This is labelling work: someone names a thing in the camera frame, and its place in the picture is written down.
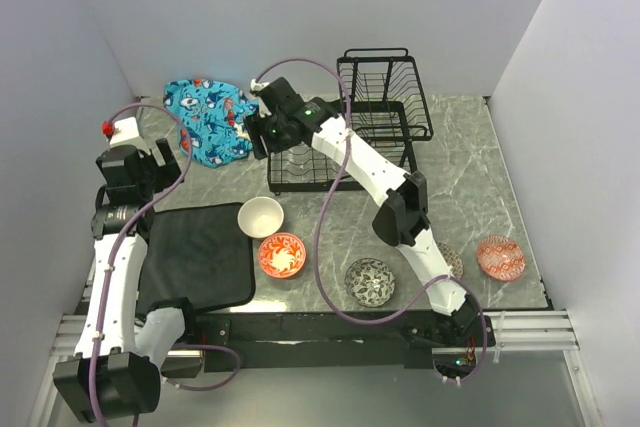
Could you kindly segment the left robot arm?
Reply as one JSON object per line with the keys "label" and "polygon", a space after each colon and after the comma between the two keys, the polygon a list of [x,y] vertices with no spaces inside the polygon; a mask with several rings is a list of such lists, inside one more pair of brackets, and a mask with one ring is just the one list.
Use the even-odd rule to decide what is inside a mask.
{"label": "left robot arm", "polygon": [[71,359],[59,362],[53,382],[82,423],[138,417],[157,408],[161,367],[173,346],[186,349],[200,325],[186,298],[156,303],[135,326],[140,274],[147,257],[156,198],[183,181],[166,139],[161,156],[145,143],[112,145],[96,160],[104,183],[91,220],[94,277],[89,307]]}

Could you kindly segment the white beige bowl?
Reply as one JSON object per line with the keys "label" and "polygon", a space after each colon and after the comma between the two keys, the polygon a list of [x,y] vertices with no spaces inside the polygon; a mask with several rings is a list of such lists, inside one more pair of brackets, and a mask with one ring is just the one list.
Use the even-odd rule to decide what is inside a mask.
{"label": "white beige bowl", "polygon": [[254,197],[242,204],[237,223],[242,232],[254,239],[276,233],[284,223],[281,204],[270,197]]}

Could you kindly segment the black leaf pattern bowl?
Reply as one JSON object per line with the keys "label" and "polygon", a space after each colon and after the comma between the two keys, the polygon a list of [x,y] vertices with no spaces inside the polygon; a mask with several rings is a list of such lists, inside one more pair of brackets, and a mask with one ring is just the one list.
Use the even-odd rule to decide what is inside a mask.
{"label": "black leaf pattern bowl", "polygon": [[395,292],[395,276],[391,269],[375,258],[361,258],[352,263],[344,276],[347,293],[359,305],[378,308]]}

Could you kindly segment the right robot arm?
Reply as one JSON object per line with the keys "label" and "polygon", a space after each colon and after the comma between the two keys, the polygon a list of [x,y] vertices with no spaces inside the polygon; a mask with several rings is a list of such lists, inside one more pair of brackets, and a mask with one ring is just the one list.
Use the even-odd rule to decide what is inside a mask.
{"label": "right robot arm", "polygon": [[437,246],[425,177],[388,161],[349,127],[346,113],[319,97],[304,100],[284,78],[252,81],[250,91],[267,109],[245,121],[256,158],[305,144],[338,164],[377,206],[372,227],[378,238],[403,255],[422,283],[434,316],[429,332],[446,345],[466,344],[484,317]]}

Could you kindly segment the orange floral bowl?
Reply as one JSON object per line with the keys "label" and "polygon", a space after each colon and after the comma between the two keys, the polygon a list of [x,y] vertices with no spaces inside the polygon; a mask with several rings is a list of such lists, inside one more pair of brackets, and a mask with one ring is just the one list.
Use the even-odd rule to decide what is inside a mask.
{"label": "orange floral bowl", "polygon": [[267,237],[261,243],[258,261],[261,269],[270,277],[290,278],[304,267],[306,247],[296,235],[279,232]]}

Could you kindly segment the black wire dish rack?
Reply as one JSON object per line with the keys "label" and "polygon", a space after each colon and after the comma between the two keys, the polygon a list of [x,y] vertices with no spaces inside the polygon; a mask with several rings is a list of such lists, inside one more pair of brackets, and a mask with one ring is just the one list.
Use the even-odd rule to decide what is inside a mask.
{"label": "black wire dish rack", "polygon": [[[394,165],[417,170],[413,144],[433,137],[433,127],[415,58],[405,47],[352,48],[336,61],[349,88],[351,125]],[[272,193],[325,192],[339,166],[302,144],[273,154],[267,163]]]}

